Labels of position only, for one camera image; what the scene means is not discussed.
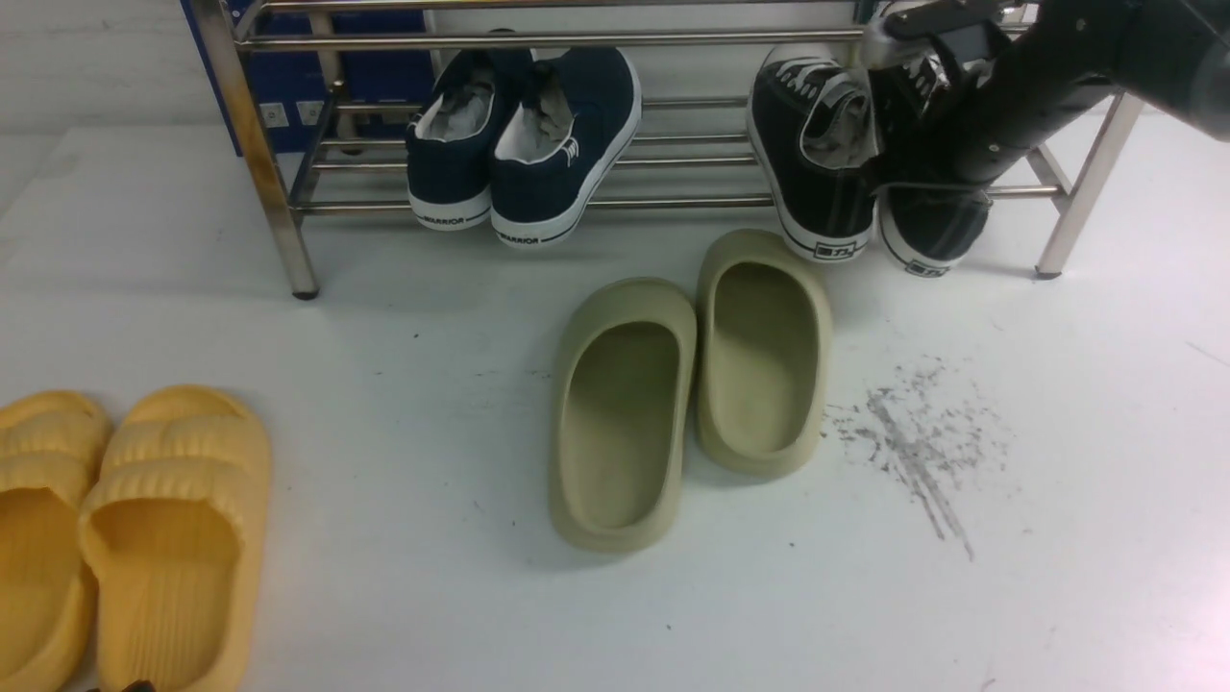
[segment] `olive green slipper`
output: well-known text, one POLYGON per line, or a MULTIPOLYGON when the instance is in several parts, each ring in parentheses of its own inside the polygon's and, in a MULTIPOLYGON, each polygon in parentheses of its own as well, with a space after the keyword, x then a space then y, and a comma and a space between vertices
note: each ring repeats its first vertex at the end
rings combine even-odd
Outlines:
POLYGON ((551 520, 573 546, 624 553, 679 508, 696 311, 673 283, 633 278, 590 295, 555 366, 551 520))
POLYGON ((763 230, 715 242, 696 290, 701 447, 732 471, 786 476, 820 440, 833 316, 814 265, 763 230))

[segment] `yellow slipper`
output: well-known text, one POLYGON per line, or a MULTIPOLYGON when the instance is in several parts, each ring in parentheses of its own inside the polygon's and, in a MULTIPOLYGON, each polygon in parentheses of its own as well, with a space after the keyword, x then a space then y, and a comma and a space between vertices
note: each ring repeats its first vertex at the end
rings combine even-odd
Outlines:
POLYGON ((240 402, 172 387, 128 414, 79 524, 98 579, 103 692, 230 692, 247 666, 269 441, 240 402))
POLYGON ((58 690, 81 661, 96 591, 76 516, 109 433, 71 392, 0 409, 0 692, 58 690))

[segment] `shoe lace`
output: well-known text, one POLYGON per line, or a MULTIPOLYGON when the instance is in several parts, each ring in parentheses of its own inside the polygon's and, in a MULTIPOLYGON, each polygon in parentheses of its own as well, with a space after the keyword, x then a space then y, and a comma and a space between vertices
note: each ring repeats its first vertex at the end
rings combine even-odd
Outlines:
POLYGON ((820 85, 808 82, 807 77, 815 70, 831 68, 840 69, 841 65, 831 58, 796 58, 777 68, 777 80, 804 98, 815 98, 820 95, 820 85))

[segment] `blue box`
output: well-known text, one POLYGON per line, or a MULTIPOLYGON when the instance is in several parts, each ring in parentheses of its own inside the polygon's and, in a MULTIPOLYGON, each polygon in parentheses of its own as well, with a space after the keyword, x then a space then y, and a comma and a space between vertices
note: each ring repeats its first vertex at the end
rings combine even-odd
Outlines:
MULTIPOLYGON (((209 82, 214 88, 226 128, 235 141, 226 108, 223 107, 221 93, 209 64, 196 18, 188 6, 191 0, 180 0, 197 50, 209 73, 209 82)), ((253 0, 231 0, 232 23, 242 16, 253 0)), ((423 12, 336 12, 333 14, 336 33, 423 33, 423 12)), ((310 34, 311 25, 306 15, 272 15, 264 22, 262 34, 310 34)), ((342 53, 342 70, 351 98, 354 101, 381 102, 407 101, 422 103, 432 92, 434 75, 432 59, 427 50, 380 50, 342 53)), ((287 111, 288 127, 268 128, 269 141, 277 152, 303 151, 311 140, 315 125, 305 125, 299 118, 300 101, 323 101, 327 93, 325 77, 321 74, 320 59, 316 53, 257 53, 247 60, 247 77, 260 103, 282 103, 287 111)), ((357 119, 362 136, 401 136, 406 132, 405 114, 402 122, 395 116, 368 116, 357 119)))

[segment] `slipper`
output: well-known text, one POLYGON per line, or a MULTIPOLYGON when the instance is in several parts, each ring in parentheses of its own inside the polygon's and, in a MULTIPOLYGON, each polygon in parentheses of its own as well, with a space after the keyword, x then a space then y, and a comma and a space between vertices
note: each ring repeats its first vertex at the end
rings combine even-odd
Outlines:
POLYGON ((109 433, 71 392, 0 409, 0 692, 59 690, 81 661, 96 588, 76 516, 109 433))
POLYGON ((231 692, 247 666, 269 495, 269 441, 236 399, 156 392, 128 414, 85 500, 105 692, 231 692))
POLYGON ((573 546, 622 553, 679 509, 696 311, 673 283, 633 278, 572 315, 555 369, 551 520, 573 546))
POLYGON ((705 452, 776 478, 820 440, 833 316, 815 268, 763 230, 715 242, 701 265, 697 424, 705 452))

